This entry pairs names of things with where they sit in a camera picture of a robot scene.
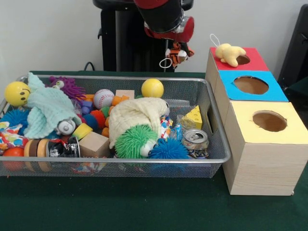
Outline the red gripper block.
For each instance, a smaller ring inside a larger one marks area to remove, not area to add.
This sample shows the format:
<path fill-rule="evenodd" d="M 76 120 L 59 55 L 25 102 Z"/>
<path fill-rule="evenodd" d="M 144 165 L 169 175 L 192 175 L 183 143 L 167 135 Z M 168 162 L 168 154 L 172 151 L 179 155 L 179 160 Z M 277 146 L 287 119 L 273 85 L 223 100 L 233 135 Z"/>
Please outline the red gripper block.
<path fill-rule="evenodd" d="M 164 32 L 164 33 L 158 33 L 152 31 L 146 22 L 144 22 L 144 30 L 146 35 L 152 38 L 156 39 L 170 39 L 173 40 L 173 49 L 176 51 L 180 51 L 180 43 L 181 43 L 181 49 L 187 53 L 187 55 L 190 54 L 188 45 L 186 42 L 189 42 L 193 35 L 194 31 L 194 18 L 191 16 L 184 16 L 181 23 L 175 27 L 174 29 Z"/>

